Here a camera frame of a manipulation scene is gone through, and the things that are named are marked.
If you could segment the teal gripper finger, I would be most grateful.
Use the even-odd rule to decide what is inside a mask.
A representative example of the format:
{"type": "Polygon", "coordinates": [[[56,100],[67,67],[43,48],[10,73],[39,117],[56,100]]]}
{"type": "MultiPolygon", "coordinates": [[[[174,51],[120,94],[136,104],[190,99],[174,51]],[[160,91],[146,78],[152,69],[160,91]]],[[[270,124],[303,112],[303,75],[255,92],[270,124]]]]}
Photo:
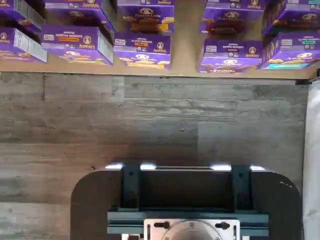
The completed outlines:
{"type": "Polygon", "coordinates": [[[249,165],[231,166],[233,209],[236,213],[254,209],[251,176],[252,170],[249,165]]]}
{"type": "Polygon", "coordinates": [[[138,212],[140,208],[140,173],[137,163],[126,163],[121,169],[121,191],[119,210],[138,212]]]}

